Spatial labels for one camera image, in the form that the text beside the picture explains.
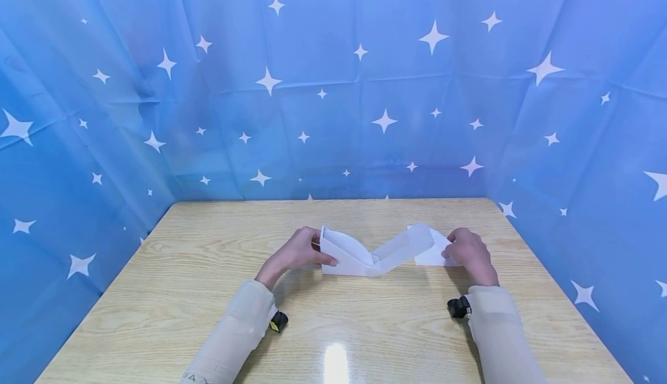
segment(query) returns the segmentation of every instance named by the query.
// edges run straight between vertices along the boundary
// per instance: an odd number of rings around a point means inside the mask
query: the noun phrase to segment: white paper
[[[415,225],[369,253],[355,238],[322,226],[320,251],[338,260],[336,266],[322,265],[322,273],[378,277],[421,254],[433,244],[430,228]]]
[[[433,236],[433,246],[415,257],[415,265],[438,265],[438,266],[459,266],[453,258],[444,258],[442,252],[448,245],[452,244],[443,234],[431,229]]]

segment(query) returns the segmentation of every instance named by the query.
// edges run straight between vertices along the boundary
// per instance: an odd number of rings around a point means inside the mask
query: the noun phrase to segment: table surface
[[[417,222],[482,235],[549,383],[629,382],[487,199],[175,204],[38,382],[176,383],[243,280],[297,227],[326,225],[373,249]],[[290,272],[275,289],[289,326],[267,331],[237,382],[480,383],[468,328],[446,308],[469,285],[460,268],[412,260],[374,279]]]

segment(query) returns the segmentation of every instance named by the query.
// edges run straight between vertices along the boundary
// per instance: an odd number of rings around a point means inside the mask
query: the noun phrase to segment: blue curtain
[[[176,201],[488,196],[667,382],[666,24],[667,0],[0,0],[0,376],[33,381]]]

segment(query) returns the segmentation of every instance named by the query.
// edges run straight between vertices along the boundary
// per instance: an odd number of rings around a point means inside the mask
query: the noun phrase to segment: beige sleeve
[[[479,349],[486,384],[546,383],[523,335],[521,317],[512,295],[503,287],[473,286],[470,331]]]
[[[233,383],[276,311],[273,293],[262,283],[246,280],[179,384]]]

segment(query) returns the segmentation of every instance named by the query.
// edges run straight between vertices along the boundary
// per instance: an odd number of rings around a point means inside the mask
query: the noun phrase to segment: finger
[[[313,258],[316,264],[329,265],[329,266],[336,266],[338,264],[338,261],[334,257],[323,254],[321,252],[316,252]]]
[[[447,239],[449,239],[449,242],[453,242],[456,240],[456,236],[465,235],[466,233],[470,233],[468,228],[456,228],[447,236]]]

